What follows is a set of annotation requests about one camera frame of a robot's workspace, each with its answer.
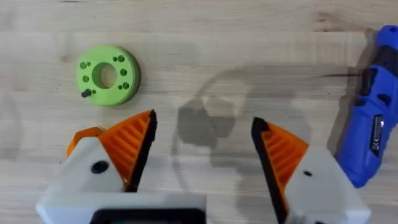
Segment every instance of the blue cordless screwdriver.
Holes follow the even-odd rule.
[[[359,95],[336,159],[356,188],[380,168],[387,140],[398,122],[398,27],[376,34],[376,54],[362,74]]]

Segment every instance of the drill label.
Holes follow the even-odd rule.
[[[383,115],[378,114],[373,117],[373,128],[370,148],[379,157],[381,147],[381,129],[384,126]]]

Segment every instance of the green ring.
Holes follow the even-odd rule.
[[[116,71],[116,80],[110,88],[100,81],[104,65],[111,65]],[[137,62],[127,51],[115,46],[97,46],[80,57],[76,67],[76,80],[80,92],[94,90],[95,94],[87,97],[92,103],[112,106],[129,101],[137,93],[140,73]]]

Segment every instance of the wooden table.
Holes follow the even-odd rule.
[[[0,1],[0,222],[42,223],[34,205],[74,132],[153,108],[141,192],[207,194],[210,223],[275,223],[253,116],[334,152],[373,30],[397,11],[395,0]],[[76,60],[100,44],[141,66],[124,105],[77,91]],[[397,136],[359,190],[369,223],[398,220]]]

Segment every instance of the white plastic part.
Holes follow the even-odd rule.
[[[93,174],[97,161],[109,162],[106,171]],[[88,224],[101,208],[199,208],[206,197],[192,194],[137,194],[122,192],[123,180],[97,138],[79,141],[58,177],[36,205],[46,224]]]
[[[285,197],[286,223],[363,224],[371,215],[326,148],[307,149],[285,188]]]

